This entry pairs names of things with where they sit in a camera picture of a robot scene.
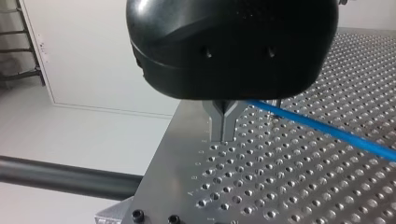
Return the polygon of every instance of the white wall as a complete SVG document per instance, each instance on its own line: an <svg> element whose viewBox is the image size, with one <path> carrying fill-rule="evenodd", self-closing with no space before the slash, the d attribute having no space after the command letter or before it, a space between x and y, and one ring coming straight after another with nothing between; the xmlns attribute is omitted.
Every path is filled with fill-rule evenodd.
<svg viewBox="0 0 396 224"><path fill-rule="evenodd" d="M56 105L170 118L178 101L143 79L125 20L126 0L24 0Z"/></svg>
<svg viewBox="0 0 396 224"><path fill-rule="evenodd" d="M349 0L340 6L339 26L396 30L396 0Z"/></svg>

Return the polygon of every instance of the white door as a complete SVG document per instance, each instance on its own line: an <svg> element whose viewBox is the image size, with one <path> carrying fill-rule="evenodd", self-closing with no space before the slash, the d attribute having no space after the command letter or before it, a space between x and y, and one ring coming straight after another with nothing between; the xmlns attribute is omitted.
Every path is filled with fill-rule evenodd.
<svg viewBox="0 0 396 224"><path fill-rule="evenodd" d="M178 100L152 89L136 65L125 0L24 0L56 105L174 114Z"/></svg>

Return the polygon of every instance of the black screw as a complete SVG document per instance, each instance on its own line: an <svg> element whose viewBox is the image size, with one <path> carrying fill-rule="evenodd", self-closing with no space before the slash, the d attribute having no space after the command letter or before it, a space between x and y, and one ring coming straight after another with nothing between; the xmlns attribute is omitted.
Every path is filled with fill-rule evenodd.
<svg viewBox="0 0 396 224"><path fill-rule="evenodd" d="M145 213L140 209L136 209L132 212L132 219L134 223L142 223L145 220Z"/></svg>
<svg viewBox="0 0 396 224"><path fill-rule="evenodd" d="M169 224L180 224L180 217L176 215L172 215L168 218Z"/></svg>

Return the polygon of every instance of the aluminum breadboard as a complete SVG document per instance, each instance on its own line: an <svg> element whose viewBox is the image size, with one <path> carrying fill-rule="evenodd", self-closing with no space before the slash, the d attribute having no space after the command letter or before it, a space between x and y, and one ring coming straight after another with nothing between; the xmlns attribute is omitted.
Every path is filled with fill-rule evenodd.
<svg viewBox="0 0 396 224"><path fill-rule="evenodd" d="M396 149L396 38L340 32L316 84L282 107ZM199 103L180 105L130 213L153 224L396 223L396 162L253 106L234 142L209 143L207 121Z"/></svg>

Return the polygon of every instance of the metal bracket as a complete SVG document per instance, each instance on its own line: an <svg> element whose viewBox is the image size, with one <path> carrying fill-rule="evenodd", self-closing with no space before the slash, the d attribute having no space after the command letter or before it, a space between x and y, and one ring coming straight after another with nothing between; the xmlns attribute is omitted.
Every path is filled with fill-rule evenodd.
<svg viewBox="0 0 396 224"><path fill-rule="evenodd" d="M210 141L232 142L236 119L247 106L243 101L203 101L210 117Z"/></svg>

